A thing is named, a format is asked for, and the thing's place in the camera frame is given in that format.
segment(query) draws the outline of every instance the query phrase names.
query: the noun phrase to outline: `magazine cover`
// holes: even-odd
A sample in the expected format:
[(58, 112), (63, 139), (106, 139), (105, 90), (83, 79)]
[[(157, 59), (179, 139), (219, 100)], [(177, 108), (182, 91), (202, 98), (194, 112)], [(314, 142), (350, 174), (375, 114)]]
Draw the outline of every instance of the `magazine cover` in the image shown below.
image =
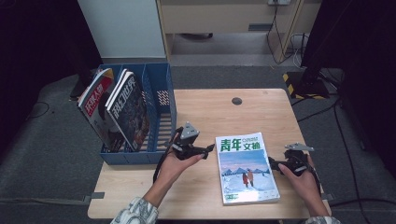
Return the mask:
[(280, 198), (261, 133), (216, 137), (224, 205)]
[(124, 142), (119, 128), (107, 114), (105, 104), (115, 87), (113, 71), (100, 71), (78, 99), (78, 108), (110, 152), (117, 152)]
[(128, 71), (107, 106), (107, 112), (133, 151), (139, 151), (149, 133), (149, 116), (135, 74)]

